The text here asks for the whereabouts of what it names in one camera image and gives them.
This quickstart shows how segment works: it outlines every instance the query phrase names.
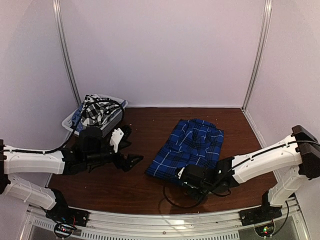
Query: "metal frame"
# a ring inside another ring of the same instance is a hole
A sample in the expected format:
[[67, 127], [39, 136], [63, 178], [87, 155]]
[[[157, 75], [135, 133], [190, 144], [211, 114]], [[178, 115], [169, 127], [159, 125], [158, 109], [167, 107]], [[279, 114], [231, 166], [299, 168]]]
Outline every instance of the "metal frame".
[[[295, 220], [294, 224], [299, 239], [309, 240], [306, 224], [296, 198], [290, 198], [288, 204], [289, 215]], [[253, 227], [253, 225], [242, 226], [240, 210], [242, 209], [173, 215], [120, 214], [89, 210], [87, 227], [78, 227], [74, 236], [85, 240], [205, 240], [214, 239], [214, 237], [223, 239], [222, 236], [225, 236], [225, 240], [238, 240], [239, 230]], [[287, 214], [286, 205], [282, 208], [282, 214], [281, 219], [284, 219]], [[45, 217], [45, 213], [40, 208], [34, 206], [28, 207], [24, 222], [20, 240], [29, 239], [33, 226], [52, 231], [55, 225], [52, 220]]]
[[257, 49], [255, 60], [254, 60], [252, 73], [251, 73], [250, 83], [249, 83], [248, 90], [246, 92], [245, 99], [242, 106], [243, 111], [246, 111], [248, 107], [248, 104], [249, 104], [249, 101], [258, 77], [259, 68], [263, 58], [263, 51], [266, 46], [267, 36], [269, 32], [271, 14], [272, 14], [272, 0], [265, 0], [259, 44], [258, 44], [258, 49]]
[[67, 76], [69, 78], [69, 82], [70, 82], [70, 86], [71, 86], [71, 90], [72, 90], [74, 99], [76, 101], [76, 104], [79, 107], [81, 105], [81, 98], [80, 98], [80, 94], [79, 94], [79, 91], [77, 88], [74, 72], [72, 70], [72, 66], [71, 66], [71, 62], [70, 62], [70, 57], [69, 57], [69, 52], [68, 52], [67, 42], [66, 42], [66, 36], [65, 36], [65, 31], [64, 31], [64, 25], [63, 25], [63, 21], [62, 21], [61, 9], [60, 9], [60, 0], [53, 0], [53, 12], [54, 12], [54, 17], [55, 17], [55, 21], [56, 21], [57, 30], [58, 30], [64, 66], [66, 69]]

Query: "blue plaid shirt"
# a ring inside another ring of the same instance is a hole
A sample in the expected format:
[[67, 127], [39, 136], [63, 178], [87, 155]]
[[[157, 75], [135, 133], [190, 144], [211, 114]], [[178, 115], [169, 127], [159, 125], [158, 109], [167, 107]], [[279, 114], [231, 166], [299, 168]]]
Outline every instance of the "blue plaid shirt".
[[186, 165], [214, 169], [223, 141], [224, 132], [210, 122], [180, 120], [146, 173], [181, 185], [177, 178], [172, 178], [176, 169]]

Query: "white backdrop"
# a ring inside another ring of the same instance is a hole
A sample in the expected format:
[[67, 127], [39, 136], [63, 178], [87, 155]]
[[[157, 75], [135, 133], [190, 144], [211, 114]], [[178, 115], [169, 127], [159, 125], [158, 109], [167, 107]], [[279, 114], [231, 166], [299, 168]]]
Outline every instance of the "white backdrop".
[[[267, 145], [302, 125], [320, 139], [320, 1], [273, 1], [258, 79], [248, 106]], [[313, 240], [319, 239], [320, 179], [297, 192]]]
[[[52, 0], [0, 3], [0, 138], [51, 149], [66, 137], [62, 120], [76, 108], [62, 59]], [[44, 185], [48, 174], [24, 174]], [[18, 239], [27, 204], [0, 195], [0, 239]]]
[[133, 107], [241, 107], [264, 0], [64, 0], [80, 95]]

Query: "laundry basket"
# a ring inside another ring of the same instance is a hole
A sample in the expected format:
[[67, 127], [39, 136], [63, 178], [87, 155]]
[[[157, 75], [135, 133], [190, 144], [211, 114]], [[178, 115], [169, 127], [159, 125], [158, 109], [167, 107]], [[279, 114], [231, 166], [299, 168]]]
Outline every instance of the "laundry basket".
[[[125, 109], [128, 105], [128, 102], [124, 99], [121, 98], [117, 98], [114, 96], [108, 96], [108, 95], [103, 95], [103, 94], [98, 94], [101, 98], [110, 98], [111, 100], [117, 101], [118, 103], [122, 104], [124, 102], [124, 104], [122, 105], [123, 108]], [[73, 122], [72, 122], [72, 117], [74, 115], [74, 113], [77, 111], [78, 109], [74, 110], [69, 116], [66, 117], [65, 120], [62, 121], [62, 127], [64, 127], [65, 129], [67, 129], [68, 131], [72, 132], [74, 129], [72, 128], [73, 126]], [[114, 127], [120, 122], [121, 118], [122, 118], [122, 111], [117, 111], [114, 116], [105, 124], [101, 127], [102, 130], [102, 136], [105, 137], [111, 130], [114, 129]], [[79, 132], [75, 131], [74, 135], [79, 136]]]

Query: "clothing pile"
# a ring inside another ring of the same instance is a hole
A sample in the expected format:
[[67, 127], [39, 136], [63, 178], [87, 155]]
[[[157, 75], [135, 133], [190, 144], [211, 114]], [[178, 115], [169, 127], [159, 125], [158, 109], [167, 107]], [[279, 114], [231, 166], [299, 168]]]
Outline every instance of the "clothing pile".
[[109, 102], [108, 97], [100, 97], [98, 94], [86, 95], [81, 106], [74, 112], [72, 123], [75, 126], [81, 118], [76, 131], [81, 132], [86, 127], [99, 127], [108, 123], [118, 111], [121, 111], [117, 104]]
[[224, 141], [224, 132], [210, 122], [180, 120], [157, 153], [146, 174], [179, 185], [176, 170], [187, 165], [214, 169]]

